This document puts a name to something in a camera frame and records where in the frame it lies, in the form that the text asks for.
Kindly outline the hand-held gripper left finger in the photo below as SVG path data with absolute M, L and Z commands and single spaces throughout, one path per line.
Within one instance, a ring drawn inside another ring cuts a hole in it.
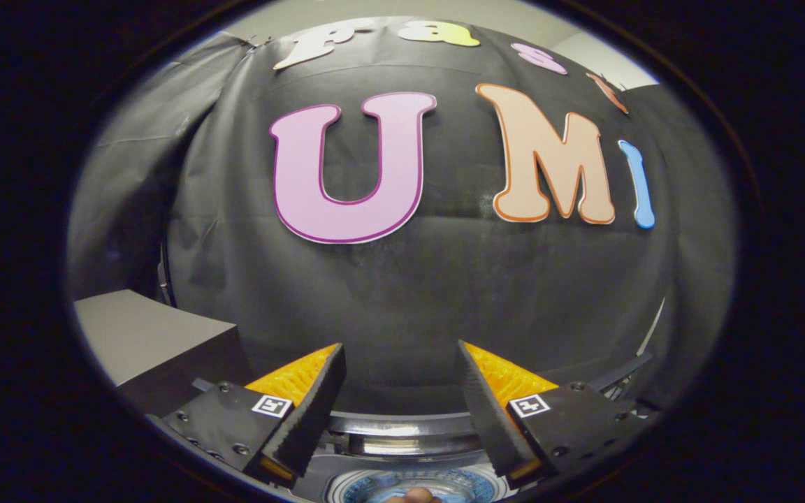
M 306 474 L 346 374 L 344 345 L 330 344 L 246 385 L 215 382 L 147 420 L 218 465 L 291 489 Z

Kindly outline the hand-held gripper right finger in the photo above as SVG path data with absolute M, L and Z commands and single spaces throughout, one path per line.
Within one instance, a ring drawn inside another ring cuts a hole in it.
M 457 373 L 480 444 L 514 489 L 584 476 L 651 429 L 635 401 L 607 397 L 583 380 L 555 384 L 463 340 Z

